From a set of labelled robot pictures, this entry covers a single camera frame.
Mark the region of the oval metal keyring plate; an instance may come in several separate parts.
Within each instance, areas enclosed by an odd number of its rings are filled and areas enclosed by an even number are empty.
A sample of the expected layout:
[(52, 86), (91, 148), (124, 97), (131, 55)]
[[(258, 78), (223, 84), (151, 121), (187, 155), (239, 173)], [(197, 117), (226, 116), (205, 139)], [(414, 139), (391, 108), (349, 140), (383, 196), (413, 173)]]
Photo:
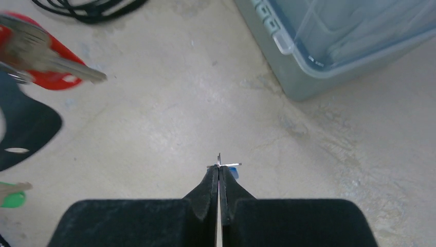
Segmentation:
[(1, 140), (1, 171), (42, 149), (63, 124), (54, 109), (23, 93), (6, 72), (1, 72), (1, 112), (6, 124)]

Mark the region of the blue tagged key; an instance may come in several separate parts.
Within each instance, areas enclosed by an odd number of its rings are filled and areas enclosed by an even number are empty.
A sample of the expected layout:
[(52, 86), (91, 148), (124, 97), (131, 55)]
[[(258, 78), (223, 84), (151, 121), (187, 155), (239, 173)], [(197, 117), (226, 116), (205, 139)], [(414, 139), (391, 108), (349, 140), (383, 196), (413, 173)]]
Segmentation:
[(211, 168), (213, 166), (217, 166), (217, 167), (227, 167), (230, 170), (230, 173), (232, 174), (232, 176), (237, 180), (239, 178), (239, 173), (237, 171), (237, 167), (238, 166), (242, 166), (242, 163), (229, 163), (229, 164), (224, 164), (221, 161), (221, 154), (219, 153), (217, 156), (217, 161), (214, 165), (211, 166), (207, 166), (207, 168)]

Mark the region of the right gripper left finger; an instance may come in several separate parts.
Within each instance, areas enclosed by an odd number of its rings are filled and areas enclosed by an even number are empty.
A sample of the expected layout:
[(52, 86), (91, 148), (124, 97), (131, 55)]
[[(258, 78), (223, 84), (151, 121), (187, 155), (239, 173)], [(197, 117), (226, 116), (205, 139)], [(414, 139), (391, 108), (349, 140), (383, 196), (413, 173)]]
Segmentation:
[(216, 246), (219, 169), (181, 199), (99, 199), (74, 203), (49, 246)]

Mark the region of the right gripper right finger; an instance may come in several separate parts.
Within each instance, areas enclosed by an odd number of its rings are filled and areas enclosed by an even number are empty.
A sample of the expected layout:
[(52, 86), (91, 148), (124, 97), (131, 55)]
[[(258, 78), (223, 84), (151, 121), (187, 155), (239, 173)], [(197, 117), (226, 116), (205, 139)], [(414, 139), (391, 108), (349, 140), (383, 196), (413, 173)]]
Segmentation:
[(356, 204), (344, 199), (257, 199), (219, 169), (223, 246), (377, 246)]

